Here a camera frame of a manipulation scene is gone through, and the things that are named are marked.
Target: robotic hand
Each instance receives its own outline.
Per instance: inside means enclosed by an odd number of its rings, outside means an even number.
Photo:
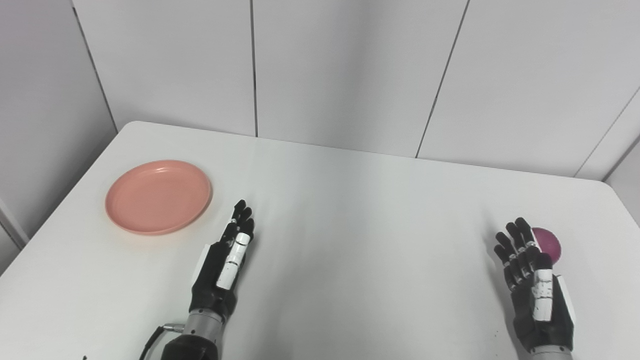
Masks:
[[[513,327],[534,360],[571,360],[573,307],[561,277],[552,272],[551,257],[540,252],[523,218],[506,226],[494,251],[504,265],[504,279],[515,310]]]
[[[185,325],[158,327],[157,336],[149,340],[146,350],[164,330],[181,331],[181,335],[164,346],[162,360],[218,360],[216,343],[223,324],[236,308],[237,275],[244,264],[244,252],[253,239],[251,208],[240,200],[220,241],[205,246],[200,273],[191,288],[189,317]]]

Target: cable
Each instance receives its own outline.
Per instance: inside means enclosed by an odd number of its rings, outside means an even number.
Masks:
[[[149,340],[147,340],[147,343],[145,344],[145,348],[142,350],[142,354],[140,354],[140,360],[145,360],[145,357],[147,356],[147,352],[149,351],[151,346],[153,346],[156,340],[158,340],[158,338],[160,337],[160,335],[162,335],[163,332],[164,332],[164,328],[159,326],[156,328],[156,331],[154,331],[154,333],[151,334],[151,337],[149,338]]]

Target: white wall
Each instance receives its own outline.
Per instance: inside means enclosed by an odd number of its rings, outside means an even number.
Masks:
[[[638,14],[637,0],[472,0],[420,157],[574,176],[640,86]]]
[[[249,0],[74,0],[118,126],[255,135]]]
[[[67,0],[0,1],[0,49],[0,201],[31,236],[115,127]]]
[[[251,1],[75,3],[118,126],[590,179],[640,134],[636,0],[254,1],[257,118]]]
[[[255,1],[259,136],[415,156],[465,4]]]
[[[607,184],[640,225],[640,143],[637,143],[607,179]]]

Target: purple ball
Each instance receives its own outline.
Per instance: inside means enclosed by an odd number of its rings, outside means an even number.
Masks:
[[[535,235],[538,245],[540,245],[540,251],[549,254],[553,263],[557,263],[562,254],[558,238],[551,231],[541,227],[532,227],[531,231],[533,231],[533,235]]]

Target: table surface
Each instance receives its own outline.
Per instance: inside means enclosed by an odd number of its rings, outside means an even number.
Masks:
[[[112,224],[113,181],[167,158],[211,178],[206,212],[162,236]],[[225,359],[525,359],[492,253],[519,216],[563,245],[576,358],[637,355],[640,229],[606,184],[133,122],[0,277],[2,357],[137,359],[186,319],[240,198],[257,232]]]

